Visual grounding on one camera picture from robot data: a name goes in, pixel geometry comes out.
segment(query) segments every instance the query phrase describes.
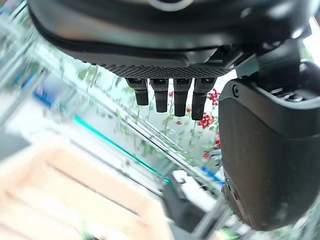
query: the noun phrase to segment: metal rod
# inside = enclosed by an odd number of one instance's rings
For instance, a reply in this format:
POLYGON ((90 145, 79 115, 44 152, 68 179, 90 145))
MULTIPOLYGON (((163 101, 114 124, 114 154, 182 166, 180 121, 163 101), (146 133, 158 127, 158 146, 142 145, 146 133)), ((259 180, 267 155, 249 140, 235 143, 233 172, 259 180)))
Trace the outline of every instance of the metal rod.
POLYGON ((139 184, 140 186, 143 186, 145 189, 147 189, 149 192, 155 194, 156 196, 162 198, 163 194, 158 191, 157 189, 154 189, 153 187, 149 186, 146 183, 142 183, 139 180, 135 179, 134 177, 130 176, 129 174, 125 173, 124 171, 122 171, 120 168, 117 168, 115 166, 113 166, 112 164, 110 164, 109 162, 107 162, 106 160, 104 160, 103 158, 101 158, 100 156, 96 155, 95 153, 93 153, 91 150, 89 150, 88 148, 82 146, 81 144, 77 143, 75 140, 70 140, 70 142, 77 146, 79 149, 81 149, 82 151, 86 152, 87 154, 91 155, 92 157, 94 157, 96 160, 98 160, 99 162, 103 163, 104 165, 108 166, 109 168, 115 170, 117 173, 125 176, 126 178, 129 178, 131 181, 139 184))
POLYGON ((213 228, 211 229, 207 239, 210 239, 212 234, 214 234, 216 231, 222 229, 225 226, 225 224, 228 221, 228 219, 230 218, 230 216, 231 216, 230 212, 227 209, 224 210, 223 215, 219 218, 219 220, 213 226, 213 228))
POLYGON ((21 67, 21 64, 17 64, 22 55, 26 52, 30 45, 25 44, 23 47, 19 48, 16 54, 8 59, 6 63, 0 68, 0 76, 2 76, 2 80, 0 81, 0 90, 7 84, 8 81, 11 80, 12 76, 18 71, 21 67))
POLYGON ((221 209, 224 207, 224 202, 224 198, 220 196, 213 208, 202 218, 199 224, 195 227, 195 229, 192 232, 193 236, 200 239, 204 238, 207 231, 209 230, 212 221, 219 217, 219 213, 221 212, 221 209))
POLYGON ((46 75, 41 72, 40 74, 35 75, 35 79, 32 79, 30 83, 21 91, 17 99, 9 106, 9 108, 0 116, 0 132, 4 129, 6 123, 11 119, 13 114, 21 107, 22 103, 29 97, 35 89, 38 87, 38 84, 44 79, 46 75))

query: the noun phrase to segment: green leaf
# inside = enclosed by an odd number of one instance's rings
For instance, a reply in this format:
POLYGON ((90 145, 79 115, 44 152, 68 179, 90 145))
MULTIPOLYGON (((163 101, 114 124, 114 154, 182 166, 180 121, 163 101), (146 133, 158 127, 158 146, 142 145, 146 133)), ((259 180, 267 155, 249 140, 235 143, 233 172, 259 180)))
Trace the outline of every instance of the green leaf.
POLYGON ((179 132, 178 136, 182 136, 183 134, 185 134, 185 131, 179 132))
POLYGON ((80 79, 80 80, 84 80, 85 79, 85 76, 86 76, 86 74, 87 74, 87 69, 84 69, 84 70, 82 70, 82 71, 80 71, 79 73, 78 73, 78 78, 80 79))
POLYGON ((134 94, 135 93, 135 90, 129 86, 125 86, 121 90, 126 94, 134 94))
POLYGON ((120 76, 117 77, 117 80, 115 81, 115 84, 114 84, 115 87, 118 87, 118 84, 122 81, 122 79, 123 79, 123 78, 120 77, 120 76))
POLYGON ((119 119, 122 119, 121 113, 118 109, 115 111, 115 113, 119 119))

